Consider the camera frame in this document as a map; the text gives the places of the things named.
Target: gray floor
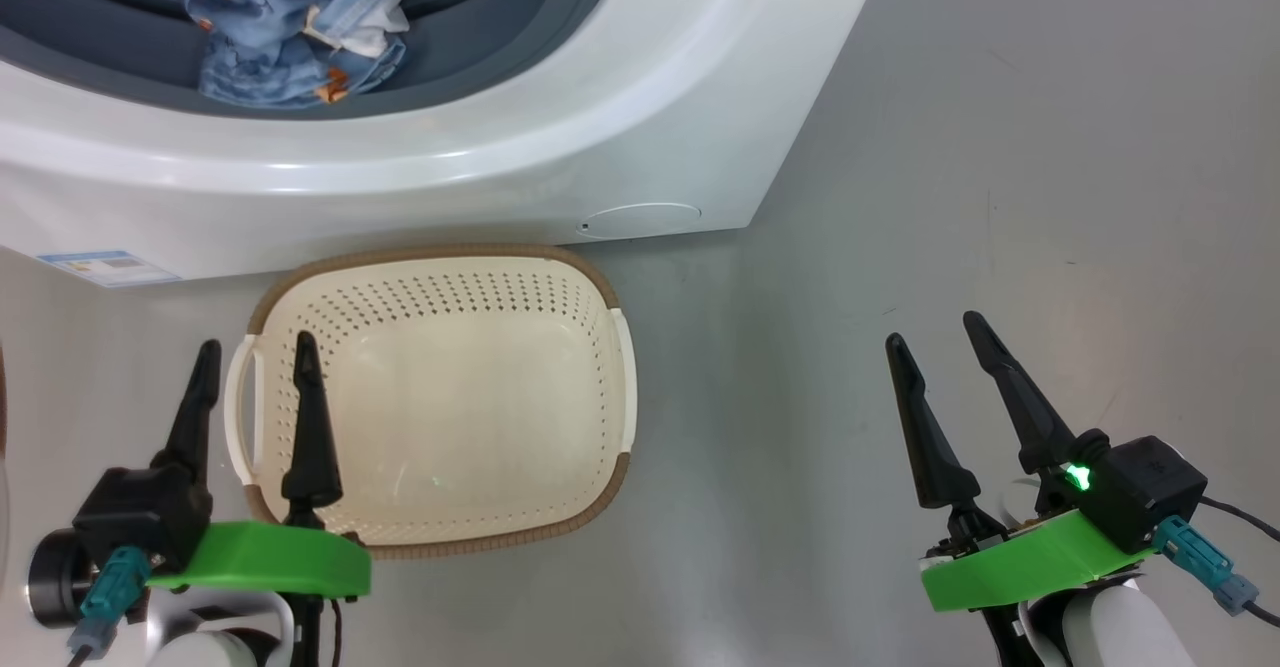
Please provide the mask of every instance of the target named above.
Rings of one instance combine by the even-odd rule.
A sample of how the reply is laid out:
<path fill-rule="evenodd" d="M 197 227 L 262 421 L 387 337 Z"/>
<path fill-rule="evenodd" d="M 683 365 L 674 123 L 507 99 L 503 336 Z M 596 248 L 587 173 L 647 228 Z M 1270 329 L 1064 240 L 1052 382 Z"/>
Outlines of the gray floor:
<path fill-rule="evenodd" d="M 603 245 L 636 339 L 616 503 L 570 536 L 379 565 L 348 664 L 991 664 L 933 615 L 883 338 L 908 335 L 988 499 L 1019 476 L 960 315 L 979 309 L 1078 431 L 1157 434 L 1280 521 L 1280 0 L 870 0 L 755 224 Z M 105 292 L 0 253 L 14 545 L 0 635 L 59 664 L 19 579 L 101 469 L 168 429 L 197 344 L 270 278 Z M 215 440 L 218 516 L 244 515 Z M 1197 522 L 1280 609 L 1275 544 Z M 1149 563 L 1202 664 L 1280 639 Z M 136 664 L 138 635 L 106 664 Z"/>

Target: cable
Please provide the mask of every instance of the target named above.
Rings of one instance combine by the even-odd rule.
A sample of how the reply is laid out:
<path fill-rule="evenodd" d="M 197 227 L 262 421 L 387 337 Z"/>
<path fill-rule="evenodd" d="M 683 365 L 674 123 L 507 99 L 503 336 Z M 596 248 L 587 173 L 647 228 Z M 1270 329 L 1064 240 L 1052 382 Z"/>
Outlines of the cable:
<path fill-rule="evenodd" d="M 1280 617 L 1267 612 L 1266 609 L 1262 609 L 1257 604 L 1252 602 L 1245 602 L 1244 609 L 1248 611 L 1249 615 L 1253 615 L 1254 617 L 1262 620 L 1267 625 L 1271 625 L 1272 627 L 1280 627 Z"/>
<path fill-rule="evenodd" d="M 67 667 L 81 667 L 81 664 L 83 664 L 84 661 L 88 659 L 90 654 L 93 654 L 93 648 L 88 645 L 77 649 L 76 657 L 72 657 L 72 661 L 67 663 Z"/>
<path fill-rule="evenodd" d="M 1244 520 L 1245 522 L 1253 525 L 1254 527 L 1262 530 L 1263 534 L 1266 534 L 1268 538 L 1271 538 L 1271 539 L 1274 539 L 1276 542 L 1280 542 L 1280 530 L 1272 527 L 1271 525 L 1267 525 L 1262 520 L 1258 520 L 1257 517 L 1254 517 L 1253 515 L 1249 515 L 1248 512 L 1245 512 L 1244 510 L 1240 510 L 1239 507 L 1235 507 L 1235 506 L 1225 503 L 1225 502 L 1219 502 L 1219 501 L 1216 501 L 1216 499 L 1213 499 L 1211 497 L 1201 497 L 1201 503 L 1202 504 L 1207 504 L 1207 506 L 1210 506 L 1212 508 L 1216 508 L 1216 510 L 1221 510 L 1222 512 L 1226 512 L 1228 515 L 1233 515 L 1235 517 L 1239 517 L 1239 518 Z"/>
<path fill-rule="evenodd" d="M 333 607 L 333 667 L 338 667 L 342 662 L 342 608 L 338 599 L 330 599 L 329 607 Z"/>

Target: washing machine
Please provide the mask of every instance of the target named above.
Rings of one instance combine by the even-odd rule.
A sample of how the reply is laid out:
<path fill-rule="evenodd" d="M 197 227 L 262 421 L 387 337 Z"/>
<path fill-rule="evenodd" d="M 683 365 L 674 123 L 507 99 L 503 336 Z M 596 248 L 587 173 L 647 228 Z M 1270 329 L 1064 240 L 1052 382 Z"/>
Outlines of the washing machine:
<path fill-rule="evenodd" d="M 178 0 L 0 0 L 0 245 L 110 287 L 745 227 L 865 0 L 403 0 L 305 111 L 196 90 Z"/>

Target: sticker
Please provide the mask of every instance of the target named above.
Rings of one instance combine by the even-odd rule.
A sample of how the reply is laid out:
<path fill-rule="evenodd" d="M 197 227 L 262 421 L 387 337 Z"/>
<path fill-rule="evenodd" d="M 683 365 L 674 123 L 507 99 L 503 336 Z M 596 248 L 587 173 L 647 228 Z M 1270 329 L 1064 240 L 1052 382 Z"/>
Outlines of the sticker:
<path fill-rule="evenodd" d="M 133 287 L 182 280 L 172 271 L 164 271 L 116 248 L 113 252 L 41 253 L 37 260 L 91 280 L 102 287 Z"/>

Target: laundry basket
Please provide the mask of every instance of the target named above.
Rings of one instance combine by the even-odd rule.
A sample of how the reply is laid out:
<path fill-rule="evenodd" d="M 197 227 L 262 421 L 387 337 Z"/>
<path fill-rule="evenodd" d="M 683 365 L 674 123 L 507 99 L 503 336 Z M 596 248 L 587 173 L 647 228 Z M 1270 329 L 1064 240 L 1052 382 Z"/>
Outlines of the laundry basket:
<path fill-rule="evenodd" d="M 319 515 L 329 531 L 356 533 L 375 558 L 562 535 L 622 486 L 635 357 L 608 280 L 562 248 L 411 248 L 312 262 L 253 312 L 232 358 L 224 417 L 259 520 L 288 513 L 280 481 L 302 330 L 324 361 L 344 488 Z M 252 415 L 252 453 L 242 412 Z"/>

